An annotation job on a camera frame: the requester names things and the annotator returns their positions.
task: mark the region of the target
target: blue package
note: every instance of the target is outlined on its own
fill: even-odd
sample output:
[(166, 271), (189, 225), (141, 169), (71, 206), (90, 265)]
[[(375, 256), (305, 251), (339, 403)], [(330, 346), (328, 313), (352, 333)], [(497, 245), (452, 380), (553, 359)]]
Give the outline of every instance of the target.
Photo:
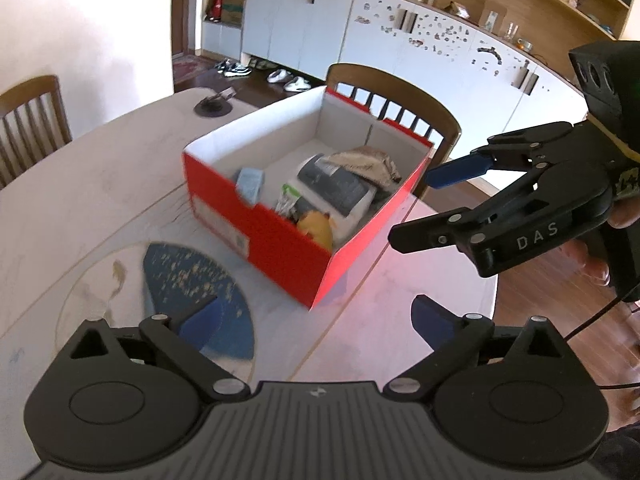
[(236, 180), (236, 193), (251, 207), (258, 203), (260, 188), (264, 182), (264, 171), (242, 168)]

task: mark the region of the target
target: finger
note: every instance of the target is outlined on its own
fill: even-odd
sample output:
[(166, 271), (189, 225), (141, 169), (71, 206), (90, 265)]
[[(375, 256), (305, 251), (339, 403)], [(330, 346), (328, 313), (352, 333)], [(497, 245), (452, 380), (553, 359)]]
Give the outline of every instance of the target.
[(598, 285), (609, 284), (609, 266), (599, 258), (590, 256), (582, 268), (582, 273), (589, 276)]
[(613, 205), (609, 225), (624, 229), (640, 218), (640, 196), (621, 200)]
[(589, 250), (587, 244), (581, 240), (569, 240), (560, 246), (560, 250), (571, 258), (580, 268), (587, 264)]

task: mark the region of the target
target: wooden chair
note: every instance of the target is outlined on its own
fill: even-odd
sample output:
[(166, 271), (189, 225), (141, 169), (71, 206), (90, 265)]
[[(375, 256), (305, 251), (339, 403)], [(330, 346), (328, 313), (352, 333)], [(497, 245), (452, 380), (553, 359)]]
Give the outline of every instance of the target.
[[(329, 88), (338, 91), (340, 83), (353, 87), (350, 98), (356, 99), (358, 90), (369, 93), (364, 105), (371, 111), (375, 96), (384, 100), (378, 119), (388, 116), (388, 108), (395, 103), (400, 109), (392, 120), (400, 123), (406, 112), (415, 116), (409, 129), (416, 131), (419, 126), (428, 126), (424, 137), (429, 139), (433, 132), (440, 134), (442, 141), (433, 155), (428, 168), (434, 168), (447, 160), (449, 153), (460, 138), (460, 125), (439, 101), (431, 97), (427, 92), (420, 90), (411, 83), (394, 75), (382, 72), (377, 68), (351, 63), (338, 63), (329, 67), (326, 84)], [(421, 178), (414, 189), (414, 195), (421, 197), (426, 190), (424, 179)]]
[(54, 75), (29, 79), (0, 95), (0, 189), (71, 142)]

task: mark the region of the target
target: table surface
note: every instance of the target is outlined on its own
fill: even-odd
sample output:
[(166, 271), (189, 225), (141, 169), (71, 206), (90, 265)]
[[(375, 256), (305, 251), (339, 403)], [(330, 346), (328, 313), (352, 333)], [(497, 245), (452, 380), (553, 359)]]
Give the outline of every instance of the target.
[[(251, 352), (207, 356), (255, 387), (260, 380), (375, 380), (431, 352), (410, 307), (427, 294), (452, 312), (493, 314), (497, 278), (480, 278), (455, 248), (399, 254), (388, 229), (432, 214), (407, 198), (385, 229), (310, 312), (191, 214), (180, 152), (254, 107), (197, 117), (209, 89), (190, 89), (82, 136), (0, 191), (0, 470), (19, 478), (37, 457), (22, 407), (68, 332), (108, 311), (116, 326), (148, 315), (142, 261), (150, 244), (209, 257), (246, 301)], [(242, 316), (238, 309), (238, 318)]]

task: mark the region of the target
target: wire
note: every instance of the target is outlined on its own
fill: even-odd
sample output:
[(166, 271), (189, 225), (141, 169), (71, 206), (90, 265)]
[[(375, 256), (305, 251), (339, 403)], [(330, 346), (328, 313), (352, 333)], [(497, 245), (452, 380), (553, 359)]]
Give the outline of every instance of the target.
[(591, 316), (587, 321), (585, 321), (584, 323), (582, 323), (581, 325), (577, 326), (576, 328), (574, 328), (573, 330), (571, 330), (571, 332), (568, 333), (568, 335), (566, 335), (564, 337), (565, 341), (569, 341), (569, 339), (577, 336), (580, 332), (582, 332), (585, 328), (591, 326), (593, 323), (595, 323), (597, 320), (599, 320), (602, 316), (604, 316), (609, 310), (611, 310), (613, 307), (615, 307), (618, 303), (620, 303), (620, 301), (622, 301), (622, 298), (624, 298), (625, 296), (628, 296), (630, 293), (633, 292), (634, 288), (632, 288), (628, 293), (626, 293), (624, 296), (618, 296), (615, 299), (613, 299), (612, 301), (609, 301), (609, 303), (607, 303), (607, 305), (605, 307), (603, 307), (602, 309), (600, 309), (599, 311), (597, 311), (596, 314), (594, 314), (593, 316)]
[(598, 386), (601, 390), (623, 390), (624, 388), (639, 388), (640, 383), (627, 384), (608, 384), (607, 386)]
[[(604, 316), (609, 310), (611, 310), (618, 303), (620, 303), (620, 301), (622, 301), (629, 294), (631, 294), (634, 290), (636, 290), (636, 288), (638, 288), (639, 285), (640, 285), (640, 279), (638, 279), (636, 281), (636, 284), (626, 294), (621, 294), (620, 296), (618, 296), (618, 297), (614, 298), (613, 300), (609, 301), (609, 303), (607, 303), (603, 308), (601, 308), (599, 311), (597, 311), (587, 321), (585, 321), (581, 325), (579, 325), (576, 328), (574, 328), (573, 330), (571, 330), (571, 332), (569, 332), (564, 337), (564, 340), (565, 341), (569, 341), (569, 339), (571, 339), (574, 336), (578, 335), (585, 328), (591, 326), (593, 323), (595, 323), (597, 320), (599, 320), (602, 316)], [(598, 385), (598, 387), (601, 390), (623, 390), (625, 388), (639, 388), (640, 387), (640, 383), (606, 384), (605, 386)]]

